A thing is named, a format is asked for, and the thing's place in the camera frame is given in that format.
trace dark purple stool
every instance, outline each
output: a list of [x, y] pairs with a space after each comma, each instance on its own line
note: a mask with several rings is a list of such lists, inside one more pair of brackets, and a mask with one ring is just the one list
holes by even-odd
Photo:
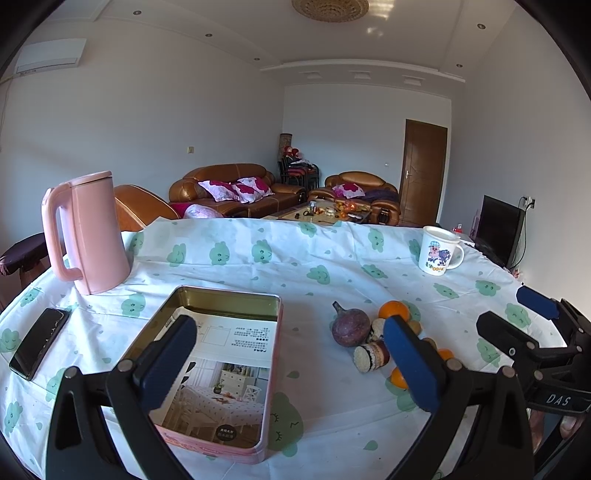
[[41, 260], [47, 256], [45, 234], [38, 233], [14, 244], [0, 257], [0, 274], [12, 275], [17, 270], [21, 277], [21, 288], [24, 290], [33, 280], [47, 268]]

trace leather armchair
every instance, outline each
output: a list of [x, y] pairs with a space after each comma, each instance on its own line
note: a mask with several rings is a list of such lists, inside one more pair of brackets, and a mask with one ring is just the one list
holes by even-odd
[[[324, 187], [311, 190], [308, 194], [308, 200], [315, 199], [335, 199], [335, 193], [332, 187], [343, 183], [356, 183], [365, 192], [371, 190], [388, 190], [398, 193], [398, 189], [391, 183], [386, 182], [377, 175], [364, 171], [346, 171], [338, 175], [331, 175], [324, 181]], [[400, 202], [392, 200], [374, 200], [371, 203], [371, 216], [369, 223], [382, 225], [398, 225], [400, 221]]]
[[118, 185], [115, 191], [115, 211], [122, 232], [139, 232], [156, 218], [179, 220], [162, 198], [137, 185]]
[[[244, 177], [260, 177], [271, 188], [273, 195], [254, 203], [233, 200], [216, 202], [201, 186], [200, 181], [218, 180], [232, 183]], [[248, 216], [262, 218], [293, 207], [306, 198], [303, 187], [275, 183], [274, 175], [265, 167], [254, 163], [230, 163], [196, 168], [172, 184], [168, 191], [171, 202], [195, 202], [211, 207], [224, 216]]]

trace wooden door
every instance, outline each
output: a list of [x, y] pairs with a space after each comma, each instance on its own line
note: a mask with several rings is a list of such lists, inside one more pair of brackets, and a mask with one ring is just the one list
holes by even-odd
[[400, 225], [433, 225], [437, 220], [446, 153], [447, 128], [406, 121]]

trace pink pitcher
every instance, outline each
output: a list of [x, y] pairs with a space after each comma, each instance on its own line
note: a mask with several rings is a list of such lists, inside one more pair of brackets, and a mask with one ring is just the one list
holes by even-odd
[[[58, 208], [70, 268], [61, 256]], [[127, 278], [131, 267], [117, 223], [110, 171], [85, 175], [47, 190], [41, 215], [49, 260], [57, 278], [74, 281], [83, 295], [110, 290]]]

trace wall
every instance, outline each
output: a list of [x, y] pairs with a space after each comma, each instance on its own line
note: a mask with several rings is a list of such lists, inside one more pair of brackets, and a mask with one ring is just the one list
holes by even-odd
[[461, 106], [443, 226], [470, 225], [485, 194], [513, 205], [532, 196], [524, 281], [591, 314], [591, 102], [556, 44], [520, 7], [467, 81]]
[[28, 43], [70, 37], [88, 39], [78, 68], [31, 74], [10, 87], [0, 252], [42, 230], [47, 188], [93, 171], [112, 170], [115, 184], [139, 184], [167, 200], [170, 185], [202, 165], [277, 169], [283, 87], [254, 67], [131, 22], [44, 24]]
[[399, 187], [407, 118], [450, 129], [452, 102], [374, 85], [285, 88], [283, 131], [293, 134], [292, 145], [318, 165], [321, 182], [342, 171], [364, 170]]

